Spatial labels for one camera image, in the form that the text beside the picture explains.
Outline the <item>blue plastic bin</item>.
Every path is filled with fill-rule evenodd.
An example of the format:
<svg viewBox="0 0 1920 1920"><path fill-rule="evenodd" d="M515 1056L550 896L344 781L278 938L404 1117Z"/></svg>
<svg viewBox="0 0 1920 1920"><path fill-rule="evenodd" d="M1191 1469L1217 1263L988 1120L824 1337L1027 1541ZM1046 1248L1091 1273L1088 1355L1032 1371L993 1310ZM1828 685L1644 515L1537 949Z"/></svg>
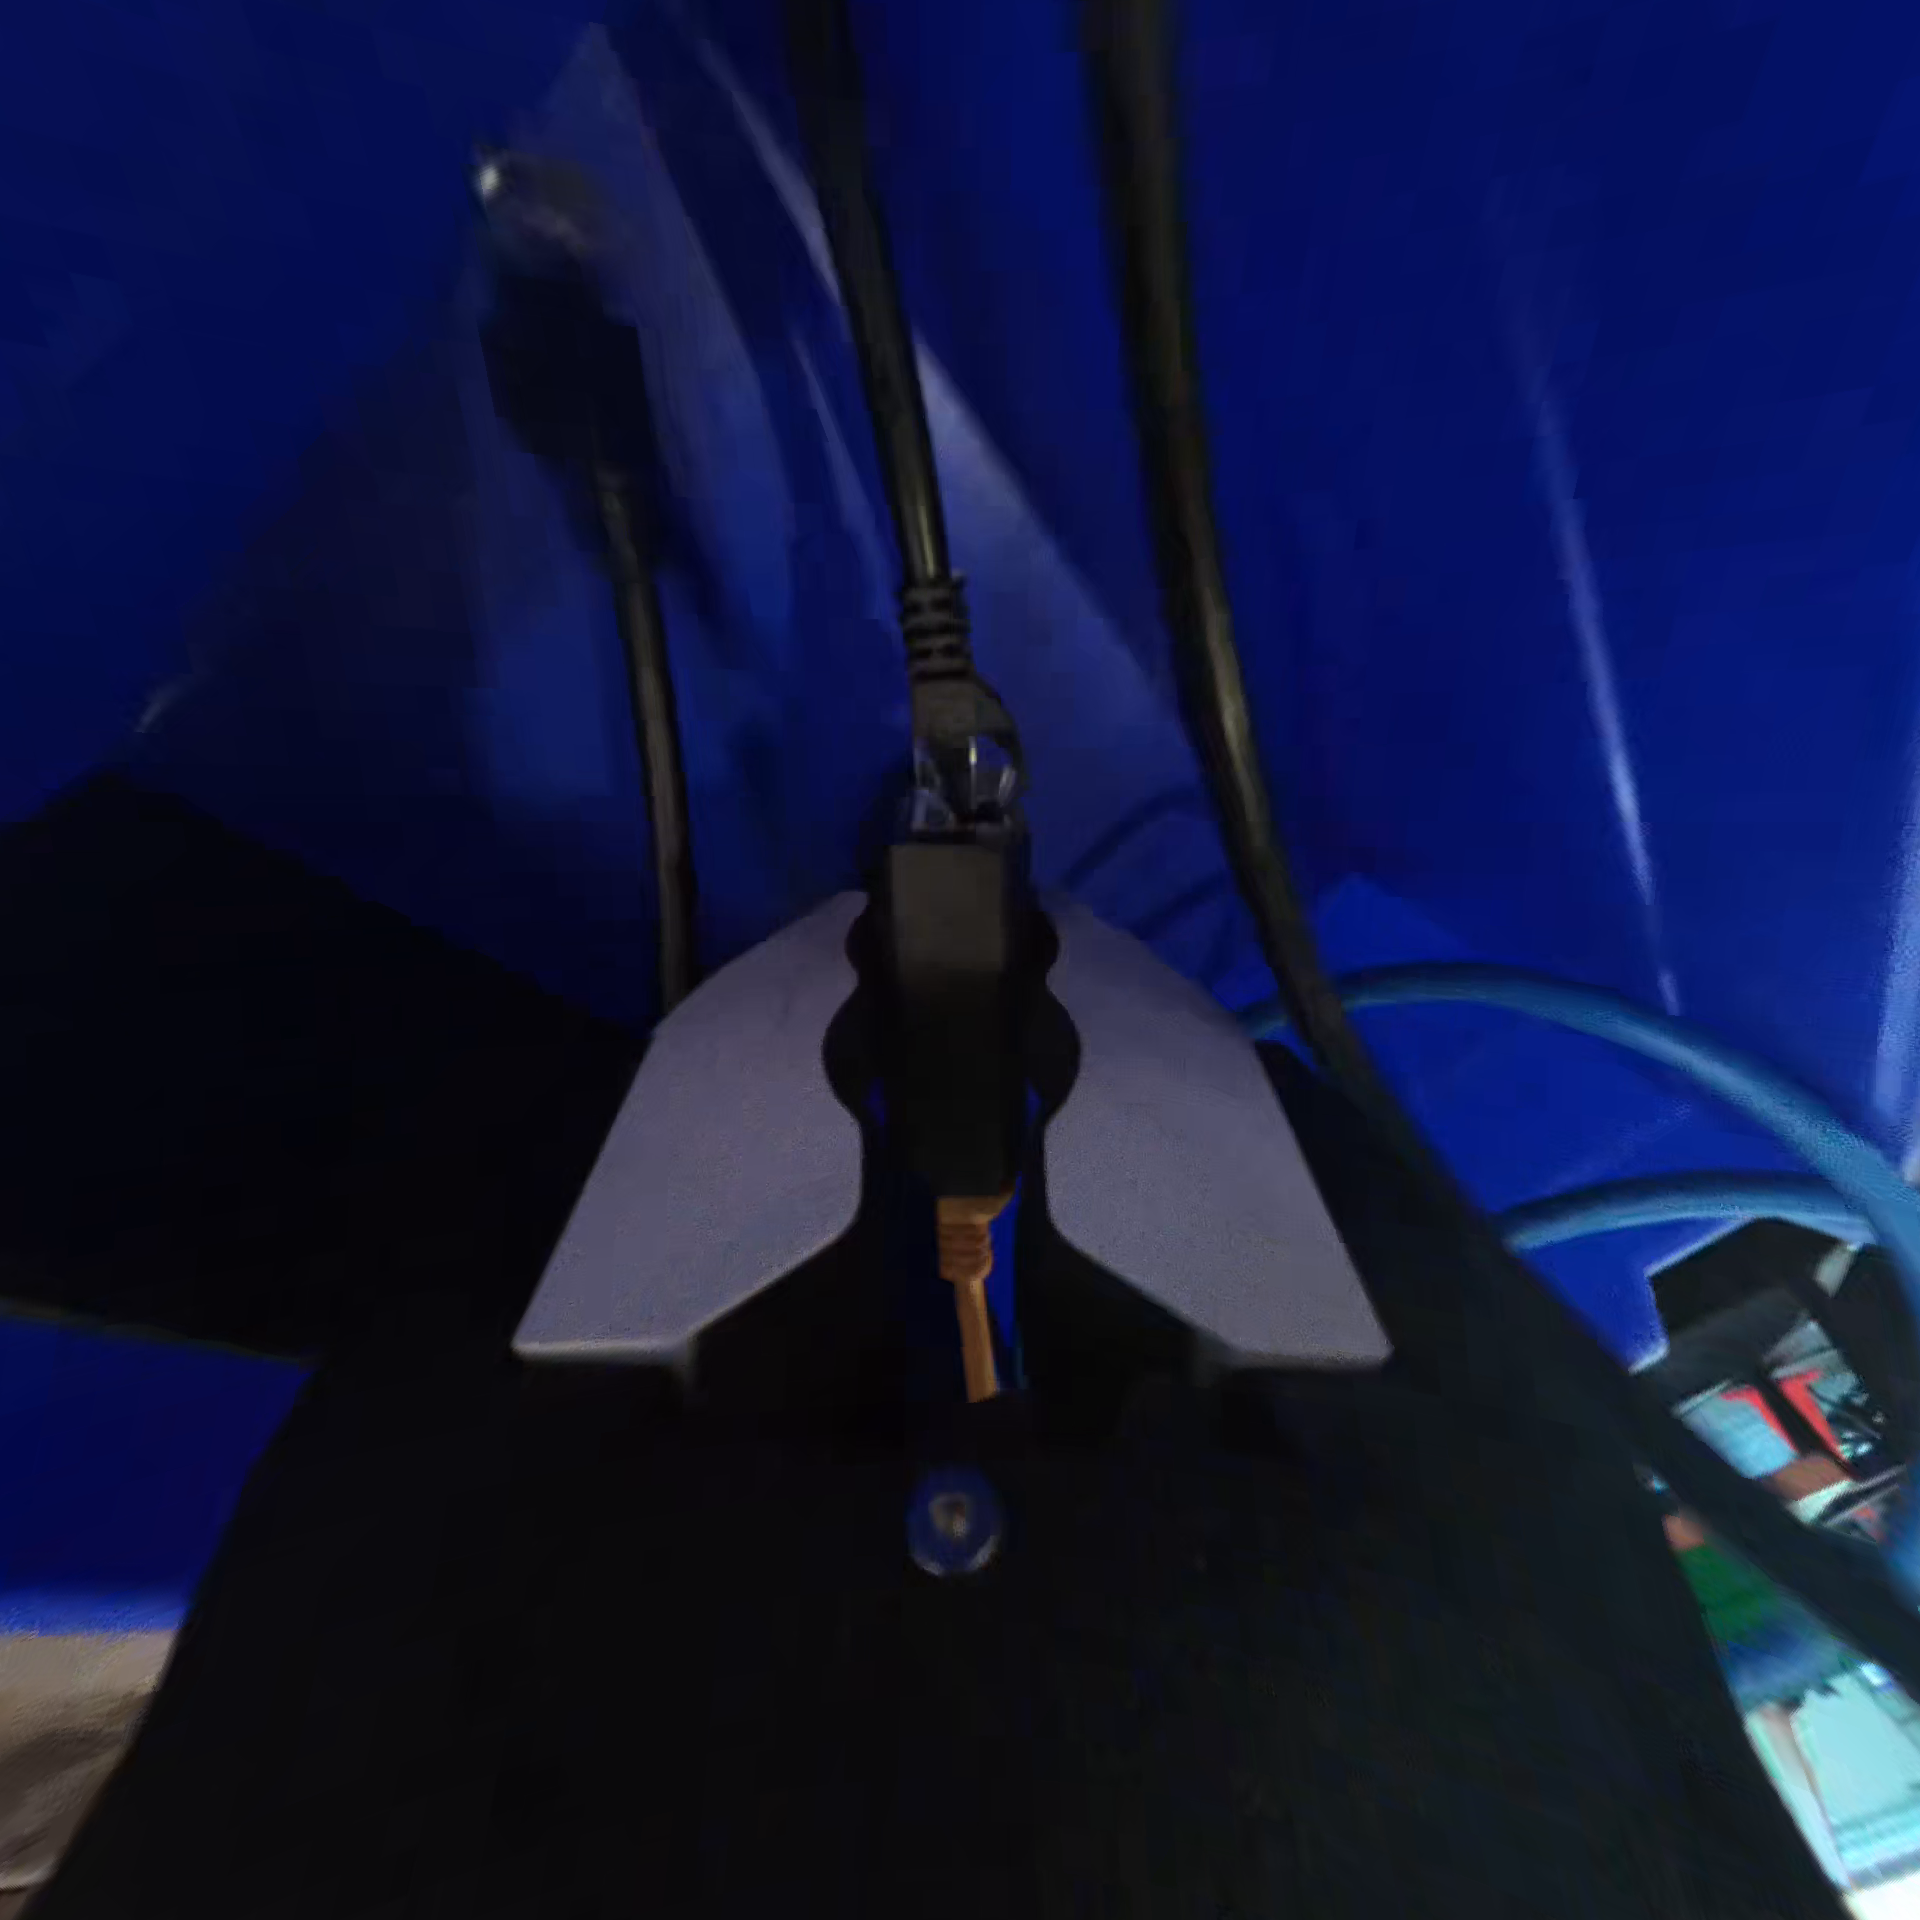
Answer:
<svg viewBox="0 0 1920 1920"><path fill-rule="evenodd" d="M1916 5L4 5L4 824L92 776L636 1069L864 896L903 1401L4 1307L7 1641L1091 1622L1206 1496L1585 1597L1668 1478L1911 1664ZM860 974L998 822L1258 1045L1379 1376L1034 1425L1027 1158L931 1200Z"/></svg>

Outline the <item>black ethernet port adapter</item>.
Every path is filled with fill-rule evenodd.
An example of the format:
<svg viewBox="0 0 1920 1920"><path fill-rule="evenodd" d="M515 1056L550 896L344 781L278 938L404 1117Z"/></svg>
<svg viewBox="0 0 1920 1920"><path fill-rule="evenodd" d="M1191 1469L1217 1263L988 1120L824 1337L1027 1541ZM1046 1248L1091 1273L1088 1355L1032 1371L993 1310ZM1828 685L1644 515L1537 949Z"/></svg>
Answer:
<svg viewBox="0 0 1920 1920"><path fill-rule="evenodd" d="M939 1208L998 1205L1022 1178L1056 951L1022 826L912 832L880 853L860 974L882 1115Z"/></svg>

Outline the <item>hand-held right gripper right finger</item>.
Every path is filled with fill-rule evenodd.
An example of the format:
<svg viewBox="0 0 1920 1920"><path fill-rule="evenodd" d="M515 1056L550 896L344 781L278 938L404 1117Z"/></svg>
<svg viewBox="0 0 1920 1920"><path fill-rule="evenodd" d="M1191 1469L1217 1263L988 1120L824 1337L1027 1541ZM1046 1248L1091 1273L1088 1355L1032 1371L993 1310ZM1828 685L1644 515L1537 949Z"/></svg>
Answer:
<svg viewBox="0 0 1920 1920"><path fill-rule="evenodd" d="M1025 1024L1025 1395L1056 1445L1140 1405L1379 1376L1394 1345L1264 1069L1220 1005L1065 896Z"/></svg>

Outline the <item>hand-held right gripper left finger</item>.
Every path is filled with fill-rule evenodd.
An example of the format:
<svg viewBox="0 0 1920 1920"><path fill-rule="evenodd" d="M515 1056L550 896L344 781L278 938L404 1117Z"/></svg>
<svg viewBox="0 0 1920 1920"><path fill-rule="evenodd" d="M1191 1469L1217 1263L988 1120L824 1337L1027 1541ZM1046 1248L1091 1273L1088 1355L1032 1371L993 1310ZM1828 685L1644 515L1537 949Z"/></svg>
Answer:
<svg viewBox="0 0 1920 1920"><path fill-rule="evenodd" d="M864 905L830 896L660 1019L513 1331L519 1363L634 1368L729 1423L897 1423L867 1141L828 1046Z"/></svg>

